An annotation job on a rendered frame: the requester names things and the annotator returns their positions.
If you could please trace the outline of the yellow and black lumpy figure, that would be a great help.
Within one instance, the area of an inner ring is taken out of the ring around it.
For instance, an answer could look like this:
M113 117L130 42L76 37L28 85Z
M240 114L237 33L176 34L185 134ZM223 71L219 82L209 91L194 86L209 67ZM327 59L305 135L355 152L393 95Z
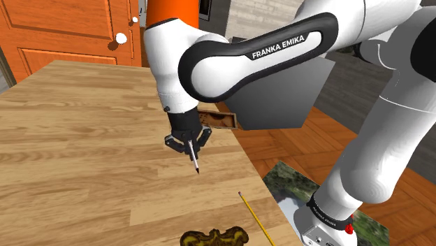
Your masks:
M247 232L233 226L221 232L212 229L208 234L201 231L187 231L180 238L180 246L245 246L249 242Z

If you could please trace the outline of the silver pen with black tip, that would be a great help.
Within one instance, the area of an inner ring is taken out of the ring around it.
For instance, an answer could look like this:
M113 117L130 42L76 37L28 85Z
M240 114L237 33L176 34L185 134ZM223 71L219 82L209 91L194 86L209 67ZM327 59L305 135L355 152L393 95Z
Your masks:
M193 164L194 164L194 168L195 168L196 172L199 174L200 173L199 166L198 166L198 162L197 162L197 158L196 158L196 153L194 151L194 145L192 143L192 140L188 140L188 145L189 145L189 149L190 149L190 152L191 152L191 157L192 157L192 161L193 161Z

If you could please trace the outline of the brown wooden tray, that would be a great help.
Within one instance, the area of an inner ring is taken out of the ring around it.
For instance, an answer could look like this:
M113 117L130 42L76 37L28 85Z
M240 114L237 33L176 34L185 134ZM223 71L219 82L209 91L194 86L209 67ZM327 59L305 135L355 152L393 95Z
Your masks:
M237 129L237 117L235 113L223 113L212 110L198 109L199 120L202 125L218 129Z

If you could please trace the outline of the orange cylinder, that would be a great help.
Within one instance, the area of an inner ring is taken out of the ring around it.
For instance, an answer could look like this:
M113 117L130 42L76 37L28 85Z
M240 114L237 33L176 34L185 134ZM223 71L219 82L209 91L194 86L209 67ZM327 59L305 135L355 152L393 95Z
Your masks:
M147 0L146 27L176 17L198 28L199 0Z

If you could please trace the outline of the robot stand with landscape pattern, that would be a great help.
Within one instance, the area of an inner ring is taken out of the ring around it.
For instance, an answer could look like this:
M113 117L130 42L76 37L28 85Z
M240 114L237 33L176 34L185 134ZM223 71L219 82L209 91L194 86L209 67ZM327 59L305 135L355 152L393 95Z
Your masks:
M309 201L319 185L282 161L269 171L263 181L294 231L297 231L293 214ZM353 228L357 246L390 246L388 229L360 210L354 213Z

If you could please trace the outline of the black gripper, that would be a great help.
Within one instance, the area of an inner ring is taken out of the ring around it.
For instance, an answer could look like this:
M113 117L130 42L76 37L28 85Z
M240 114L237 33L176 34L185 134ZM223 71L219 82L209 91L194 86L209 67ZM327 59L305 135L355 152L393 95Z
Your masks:
M164 138L166 146L179 153L187 154L187 141L193 140L194 149L199 150L205 146L212 134L209 126L201 125L198 108L194 107L185 113L167 113L171 135Z

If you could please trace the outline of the yellow pencil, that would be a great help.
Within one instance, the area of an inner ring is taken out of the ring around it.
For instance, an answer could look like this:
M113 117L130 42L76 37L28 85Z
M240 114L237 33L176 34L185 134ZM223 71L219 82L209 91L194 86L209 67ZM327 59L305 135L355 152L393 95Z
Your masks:
M258 226L260 227L260 229L262 230L264 236L268 239L268 242L270 243L271 246L276 246L276 244L273 242L272 238L270 237L270 235L268 234L268 232L266 231L265 227L262 225L262 223L260 222L259 218L256 216L255 212L253 211L252 207L250 206L250 204L247 202L246 198L243 196L242 192L239 191L238 192L239 197L242 199L243 203L245 204L245 206L247 207L247 209L249 210L250 214L252 215L252 217L254 218L254 220L256 221L256 223L258 224Z

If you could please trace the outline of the orange door with white knobs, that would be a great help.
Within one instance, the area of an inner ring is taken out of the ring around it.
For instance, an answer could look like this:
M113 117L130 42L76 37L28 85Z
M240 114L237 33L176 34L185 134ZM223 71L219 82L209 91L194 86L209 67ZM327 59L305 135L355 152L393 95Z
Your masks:
M138 0L0 0L13 82L54 60L141 66Z

